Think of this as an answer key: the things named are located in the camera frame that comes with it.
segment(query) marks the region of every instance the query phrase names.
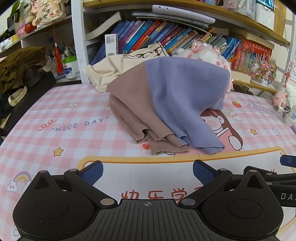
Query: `rainbow print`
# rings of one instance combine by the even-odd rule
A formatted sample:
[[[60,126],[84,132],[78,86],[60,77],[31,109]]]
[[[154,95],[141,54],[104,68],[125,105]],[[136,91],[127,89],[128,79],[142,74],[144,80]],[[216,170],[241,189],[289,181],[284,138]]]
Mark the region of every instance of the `rainbow print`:
[[[17,174],[13,181],[18,183],[18,181],[23,180],[25,182],[25,185],[27,184],[28,181],[32,181],[31,176],[28,172],[20,172]]]

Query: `brown sweater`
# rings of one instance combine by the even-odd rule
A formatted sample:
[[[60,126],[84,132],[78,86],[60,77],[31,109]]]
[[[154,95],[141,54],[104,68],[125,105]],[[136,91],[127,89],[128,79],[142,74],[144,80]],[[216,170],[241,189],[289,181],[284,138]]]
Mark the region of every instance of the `brown sweater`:
[[[187,145],[181,143],[155,112],[144,63],[117,77],[107,90],[114,116],[135,142],[148,140],[152,154],[188,152]]]

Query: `pink figurine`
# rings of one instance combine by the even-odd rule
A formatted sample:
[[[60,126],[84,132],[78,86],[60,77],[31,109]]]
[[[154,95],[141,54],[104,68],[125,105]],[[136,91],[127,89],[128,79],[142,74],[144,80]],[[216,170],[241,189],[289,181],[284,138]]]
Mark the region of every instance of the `pink figurine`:
[[[276,92],[273,99],[274,106],[282,106],[283,108],[286,108],[286,100],[288,97],[289,95],[283,91]]]

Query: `cartoon girl print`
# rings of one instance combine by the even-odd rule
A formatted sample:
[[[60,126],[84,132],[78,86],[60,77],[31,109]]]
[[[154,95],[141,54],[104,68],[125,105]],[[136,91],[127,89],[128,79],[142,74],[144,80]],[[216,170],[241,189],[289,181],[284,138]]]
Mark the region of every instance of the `cartoon girl print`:
[[[225,145],[225,152],[240,151],[242,138],[233,129],[226,116],[220,110],[205,110],[201,118],[213,129],[219,140]]]

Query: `plush toy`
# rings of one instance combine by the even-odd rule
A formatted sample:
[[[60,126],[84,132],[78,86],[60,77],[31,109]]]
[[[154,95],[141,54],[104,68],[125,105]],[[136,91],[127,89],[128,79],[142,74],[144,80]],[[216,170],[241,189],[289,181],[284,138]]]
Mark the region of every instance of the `plush toy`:
[[[208,62],[224,68],[230,72],[229,86],[226,92],[233,89],[231,69],[228,61],[220,54],[217,46],[212,47],[206,43],[194,40],[191,49],[178,49],[174,57],[193,58],[200,61]]]
[[[286,108],[286,100],[288,97],[288,94],[283,91],[276,92],[273,99],[274,106]]]

